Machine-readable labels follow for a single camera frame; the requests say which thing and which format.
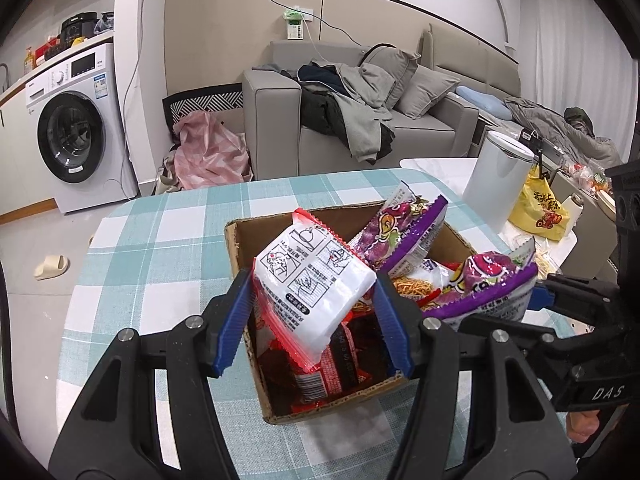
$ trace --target pillow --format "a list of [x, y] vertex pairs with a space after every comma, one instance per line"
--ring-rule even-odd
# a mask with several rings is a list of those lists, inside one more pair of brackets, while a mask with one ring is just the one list
[[511, 111], [495, 95], [483, 94], [466, 86], [459, 86], [456, 89], [456, 94], [498, 119], [513, 121]]
[[396, 110], [412, 119], [418, 119], [458, 83], [458, 78], [419, 66], [398, 101]]
[[402, 96], [404, 88], [408, 85], [418, 68], [420, 54], [405, 52], [394, 46], [375, 46], [367, 52], [362, 63], [371, 63], [379, 66], [396, 80], [385, 100], [385, 107], [391, 110]]

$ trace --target blue pillow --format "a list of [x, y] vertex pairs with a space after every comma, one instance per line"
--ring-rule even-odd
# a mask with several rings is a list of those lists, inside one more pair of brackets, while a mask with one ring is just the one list
[[513, 121], [511, 111], [498, 99], [495, 95], [483, 94], [476, 92], [466, 86], [456, 88], [456, 94], [466, 99], [471, 104], [475, 104], [481, 110], [489, 112], [492, 116], [502, 119], [503, 121]]

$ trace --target table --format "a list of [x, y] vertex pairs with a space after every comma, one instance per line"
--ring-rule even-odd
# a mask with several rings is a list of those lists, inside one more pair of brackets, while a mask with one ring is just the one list
[[[140, 198], [105, 218], [85, 257], [63, 333], [56, 408], [61, 428], [107, 345], [123, 327], [141, 334], [169, 330], [199, 314], [231, 284], [224, 226], [243, 217], [387, 198], [400, 180], [428, 200], [449, 200], [447, 221], [477, 250], [505, 243], [447, 186], [414, 170], [370, 170], [282, 178]], [[564, 318], [534, 314], [559, 336]], [[229, 453], [251, 480], [386, 477], [415, 395], [415, 382], [322, 418], [270, 426], [262, 420], [244, 345], [220, 380], [210, 382]], [[449, 465], [462, 460], [470, 376], [462, 376]], [[166, 373], [157, 372], [158, 427], [164, 461], [179, 466]]]
[[[400, 166], [428, 173], [439, 179], [443, 184], [446, 184], [456, 195], [462, 197], [477, 161], [476, 158], [406, 158], [400, 161]], [[517, 228], [509, 221], [498, 235], [511, 249], [515, 249], [523, 240], [531, 236], [531, 234]], [[548, 251], [549, 256], [558, 268], [578, 243], [578, 238], [573, 231], [558, 242], [541, 236], [535, 236], [534, 238], [539, 250]]]

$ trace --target red cartoon on bag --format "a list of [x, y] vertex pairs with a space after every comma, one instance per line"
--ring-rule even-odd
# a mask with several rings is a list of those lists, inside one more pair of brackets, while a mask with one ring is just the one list
[[536, 222], [536, 227], [552, 229], [554, 225], [558, 225], [561, 221], [562, 215], [553, 211], [545, 211], [545, 215]]

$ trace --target gray blanket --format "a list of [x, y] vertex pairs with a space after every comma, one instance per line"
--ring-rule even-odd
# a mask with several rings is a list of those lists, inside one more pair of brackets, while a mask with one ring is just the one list
[[605, 170], [622, 164], [612, 140], [590, 137], [567, 123], [562, 115], [521, 97], [507, 97], [505, 104], [517, 123], [536, 130], [574, 162], [586, 166], [590, 160], [595, 160]]
[[334, 92], [344, 119], [351, 155], [358, 162], [376, 160], [382, 142], [380, 121], [392, 119], [391, 112], [385, 108], [385, 100], [396, 82], [393, 76], [369, 63], [357, 67], [318, 60], [313, 60], [313, 63], [318, 66], [335, 66], [342, 84], [351, 96], [348, 98]]

